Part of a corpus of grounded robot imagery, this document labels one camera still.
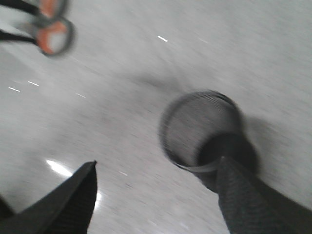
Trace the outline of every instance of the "gray floor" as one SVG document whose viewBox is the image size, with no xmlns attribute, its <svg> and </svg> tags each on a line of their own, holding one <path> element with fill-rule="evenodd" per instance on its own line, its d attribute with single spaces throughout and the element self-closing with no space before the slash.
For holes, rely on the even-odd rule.
<svg viewBox="0 0 312 234">
<path fill-rule="evenodd" d="M 70 174 L 57 165 L 96 159 L 89 233 L 227 234 L 217 196 L 157 138 L 168 103 L 213 89 L 246 114 L 259 176 L 312 209 L 311 11 L 308 0 L 73 1 L 67 56 L 0 45 L 0 193 L 19 212 Z"/>
</svg>

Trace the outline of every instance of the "speckled floor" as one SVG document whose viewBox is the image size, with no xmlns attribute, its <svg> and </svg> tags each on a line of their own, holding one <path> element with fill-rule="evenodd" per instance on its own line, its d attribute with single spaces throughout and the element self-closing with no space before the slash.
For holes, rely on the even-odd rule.
<svg viewBox="0 0 312 234">
<path fill-rule="evenodd" d="M 90 234 L 227 234 L 217 196 L 157 138 L 167 104 L 213 89 L 245 113 L 259 176 L 312 209 L 311 10 L 308 0 L 75 0 L 67 56 L 1 43 L 1 195 L 19 212 L 96 159 Z"/>
</svg>

